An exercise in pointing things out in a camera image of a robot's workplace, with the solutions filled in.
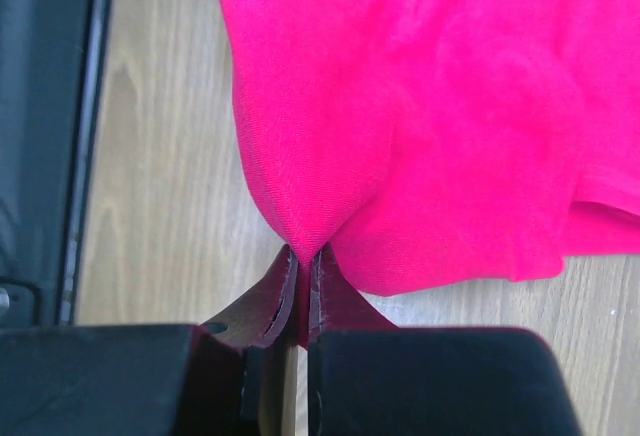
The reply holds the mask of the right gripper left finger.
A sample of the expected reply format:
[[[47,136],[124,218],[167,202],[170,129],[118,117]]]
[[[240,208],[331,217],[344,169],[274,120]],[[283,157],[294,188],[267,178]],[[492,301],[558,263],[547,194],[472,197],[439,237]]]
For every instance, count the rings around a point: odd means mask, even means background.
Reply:
[[[5,435],[291,435],[298,262],[200,325],[5,330]]]

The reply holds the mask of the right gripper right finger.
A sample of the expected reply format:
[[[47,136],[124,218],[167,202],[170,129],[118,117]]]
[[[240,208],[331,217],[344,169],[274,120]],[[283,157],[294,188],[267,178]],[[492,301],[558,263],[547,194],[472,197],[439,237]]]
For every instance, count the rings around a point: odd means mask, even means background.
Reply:
[[[398,327],[344,278],[330,247],[310,276],[313,435],[577,435],[547,343],[517,327]]]

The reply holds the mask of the red polo t shirt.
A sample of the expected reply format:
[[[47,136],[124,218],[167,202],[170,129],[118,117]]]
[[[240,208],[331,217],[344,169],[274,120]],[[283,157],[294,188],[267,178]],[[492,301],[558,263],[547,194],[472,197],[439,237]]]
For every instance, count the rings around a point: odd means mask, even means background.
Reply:
[[[220,0],[244,173],[359,290],[639,249],[639,0]]]

